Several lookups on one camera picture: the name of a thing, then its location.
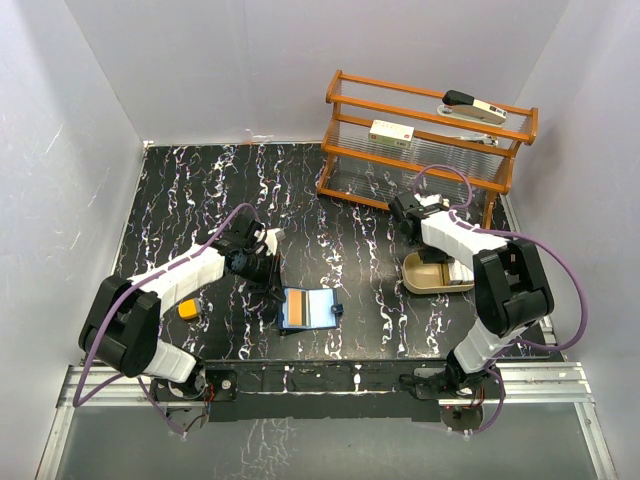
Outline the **blue card holder wallet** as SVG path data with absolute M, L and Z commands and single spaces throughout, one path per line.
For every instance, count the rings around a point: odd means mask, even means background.
M 288 291 L 301 290 L 305 293 L 306 308 L 304 325 L 294 327 L 288 324 L 287 307 Z M 285 287 L 285 302 L 281 304 L 278 314 L 278 327 L 283 332 L 300 332 L 312 330 L 334 329 L 339 326 L 344 307 L 338 300 L 336 289 L 304 289 Z

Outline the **orange credit card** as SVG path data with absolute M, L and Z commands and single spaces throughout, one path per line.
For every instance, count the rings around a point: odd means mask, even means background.
M 301 290 L 290 289 L 288 291 L 287 319 L 288 324 L 294 327 L 304 325 L 306 300 L 305 293 Z

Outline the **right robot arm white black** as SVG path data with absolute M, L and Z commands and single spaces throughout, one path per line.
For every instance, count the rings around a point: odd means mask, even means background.
M 486 368 L 512 341 L 551 313 L 554 299 L 536 246 L 483 233 L 461 220 L 440 195 L 394 197 L 389 210 L 407 239 L 437 258 L 450 257 L 473 273 L 477 318 L 446 357 L 444 370 L 425 380 L 438 393 L 471 395 Z

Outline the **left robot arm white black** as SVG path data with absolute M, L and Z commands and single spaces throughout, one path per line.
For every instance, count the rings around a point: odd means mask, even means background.
M 159 338 L 162 316 L 197 290 L 226 274 L 245 279 L 258 292 L 282 301 L 279 242 L 281 228 L 267 229 L 244 214 L 211 244 L 193 245 L 149 272 L 107 277 L 99 286 L 79 335 L 79 347 L 120 374 L 147 375 L 171 382 L 182 397 L 194 399 L 207 376 L 191 353 Z

